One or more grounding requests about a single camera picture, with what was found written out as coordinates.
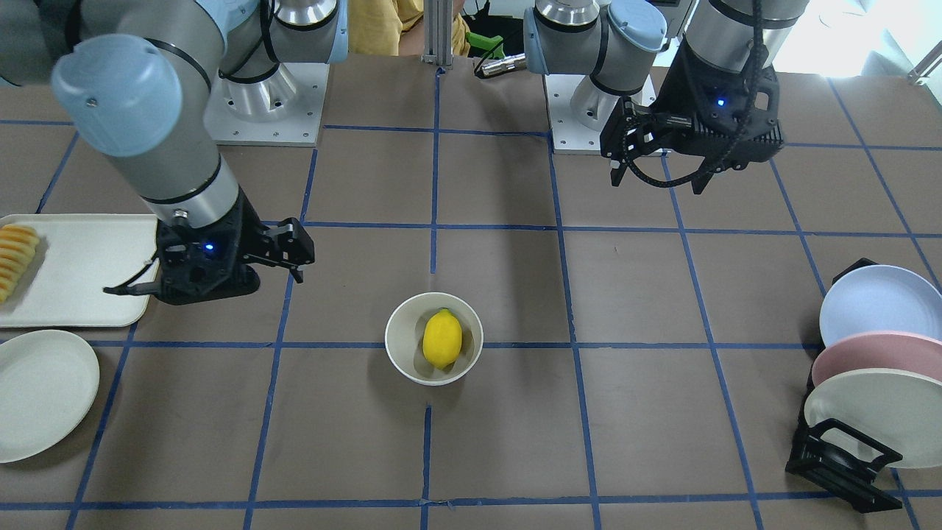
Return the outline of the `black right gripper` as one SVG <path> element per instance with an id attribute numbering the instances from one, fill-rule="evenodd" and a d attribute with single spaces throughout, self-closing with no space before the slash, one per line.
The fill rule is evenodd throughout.
<path id="1" fill-rule="evenodd" d="M 315 262 L 315 244 L 302 222 L 289 217 L 263 224 L 244 191 L 215 224 L 158 222 L 159 275 L 152 295 L 169 305 L 188 305 L 252 294 L 261 280 L 253 264 L 288 269 L 295 283 Z"/>

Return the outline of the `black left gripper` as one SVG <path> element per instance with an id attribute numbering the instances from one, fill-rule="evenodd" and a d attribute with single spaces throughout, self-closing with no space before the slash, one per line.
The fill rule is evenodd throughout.
<path id="1" fill-rule="evenodd" d="M 648 107 L 623 97 L 600 135 L 600 154 L 610 161 L 610 185 L 618 188 L 629 160 L 670 149 L 704 160 L 692 180 L 703 194 L 716 174 L 770 160 L 785 145 L 778 119 L 779 84 L 773 67 L 751 81 L 753 60 L 732 71 L 707 63 L 689 44 L 680 45 L 656 100 Z"/>

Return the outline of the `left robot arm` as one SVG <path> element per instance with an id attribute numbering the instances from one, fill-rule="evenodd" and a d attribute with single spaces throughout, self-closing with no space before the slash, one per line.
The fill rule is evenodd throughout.
<path id="1" fill-rule="evenodd" d="M 657 188 L 690 184 L 777 155 L 786 142 L 773 60 L 805 1 L 700 1 L 649 104 L 632 95 L 662 50 L 668 21 L 647 1 L 536 1 L 523 16 L 523 49 L 535 74 L 582 74 L 617 98 L 603 112 L 600 154 L 610 182 L 627 172 Z"/>

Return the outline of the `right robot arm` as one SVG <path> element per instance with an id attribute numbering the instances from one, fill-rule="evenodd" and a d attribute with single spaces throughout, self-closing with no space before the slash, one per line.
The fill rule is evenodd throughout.
<path id="1" fill-rule="evenodd" d="M 263 224 L 203 124 L 215 81 L 246 118 L 283 116 L 286 63 L 349 54 L 346 1 L 4 1 L 2 82 L 47 85 L 156 215 L 154 281 L 105 293 L 196 304 L 256 292 L 253 265 L 315 262 L 302 222 Z"/>

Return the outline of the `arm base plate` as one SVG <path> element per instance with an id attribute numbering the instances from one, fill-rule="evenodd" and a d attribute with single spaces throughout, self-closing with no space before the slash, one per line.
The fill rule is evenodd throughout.
<path id="1" fill-rule="evenodd" d="M 570 155 L 601 154 L 601 132 L 619 103 L 586 75 L 545 75 L 546 107 L 554 150 Z"/>
<path id="2" fill-rule="evenodd" d="M 282 63 L 252 82 L 219 78 L 203 124 L 218 145 L 315 147 L 330 65 Z"/>

